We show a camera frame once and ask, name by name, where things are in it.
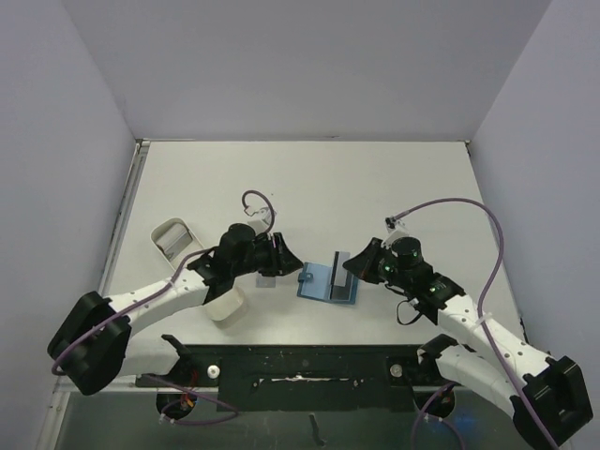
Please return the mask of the blue leather card holder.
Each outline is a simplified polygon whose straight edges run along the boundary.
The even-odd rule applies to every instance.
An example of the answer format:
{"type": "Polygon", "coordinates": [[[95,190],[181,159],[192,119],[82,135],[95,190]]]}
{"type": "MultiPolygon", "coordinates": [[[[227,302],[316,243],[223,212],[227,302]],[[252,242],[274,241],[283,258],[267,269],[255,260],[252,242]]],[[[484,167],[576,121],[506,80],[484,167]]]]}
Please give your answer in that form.
{"type": "Polygon", "coordinates": [[[334,303],[329,299],[332,266],[306,262],[298,275],[298,288],[296,295],[300,298],[319,301],[327,304],[353,306],[356,302],[358,279],[348,271],[347,284],[352,284],[352,297],[350,303],[334,303]]]}

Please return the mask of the dark grey credit card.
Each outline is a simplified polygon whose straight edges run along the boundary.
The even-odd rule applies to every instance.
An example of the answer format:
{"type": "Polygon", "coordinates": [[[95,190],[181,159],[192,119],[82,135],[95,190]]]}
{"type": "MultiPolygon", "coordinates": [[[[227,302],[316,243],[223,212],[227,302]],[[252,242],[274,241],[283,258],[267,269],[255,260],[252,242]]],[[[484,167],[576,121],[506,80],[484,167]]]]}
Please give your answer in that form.
{"type": "Polygon", "coordinates": [[[329,299],[334,303],[350,303],[352,297],[352,284],[343,287],[333,285],[330,290],[329,299]]]}

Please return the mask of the silver VIP credit card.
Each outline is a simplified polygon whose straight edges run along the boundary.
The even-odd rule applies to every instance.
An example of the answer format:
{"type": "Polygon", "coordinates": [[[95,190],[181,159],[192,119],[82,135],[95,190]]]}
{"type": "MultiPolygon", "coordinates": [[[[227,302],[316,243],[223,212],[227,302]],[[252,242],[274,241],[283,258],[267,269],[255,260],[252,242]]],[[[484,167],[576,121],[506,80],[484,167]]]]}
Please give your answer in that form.
{"type": "Polygon", "coordinates": [[[333,287],[345,287],[347,284],[348,272],[343,264],[351,258],[351,253],[347,251],[337,251],[331,272],[331,284],[333,287]]]}

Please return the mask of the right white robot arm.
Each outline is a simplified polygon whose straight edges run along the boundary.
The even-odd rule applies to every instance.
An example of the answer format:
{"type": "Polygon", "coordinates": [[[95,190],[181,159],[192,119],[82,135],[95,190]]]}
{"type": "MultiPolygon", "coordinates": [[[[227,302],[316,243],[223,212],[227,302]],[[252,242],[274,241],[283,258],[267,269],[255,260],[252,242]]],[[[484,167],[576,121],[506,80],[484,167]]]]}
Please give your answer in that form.
{"type": "Polygon", "coordinates": [[[441,333],[417,350],[428,383],[458,383],[494,404],[534,449],[566,443],[593,419],[582,371],[567,356],[555,359],[517,337],[449,277],[424,261],[418,239],[372,239],[343,264],[357,278],[406,297],[441,333]]]}

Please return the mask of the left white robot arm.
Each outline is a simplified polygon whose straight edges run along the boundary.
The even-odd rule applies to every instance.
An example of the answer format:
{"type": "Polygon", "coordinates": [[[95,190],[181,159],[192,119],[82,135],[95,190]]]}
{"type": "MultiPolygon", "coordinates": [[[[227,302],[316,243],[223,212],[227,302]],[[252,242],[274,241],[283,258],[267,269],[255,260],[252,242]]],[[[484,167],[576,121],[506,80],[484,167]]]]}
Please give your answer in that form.
{"type": "Polygon", "coordinates": [[[256,233],[235,223],[216,246],[188,254],[170,277],[108,297],[84,294],[48,344],[51,372],[68,377],[85,396],[126,376],[150,374],[181,384],[191,371],[185,347],[171,335],[147,344],[133,342],[135,335],[175,313],[215,302],[240,277],[284,277],[303,265],[281,233],[256,233]]]}

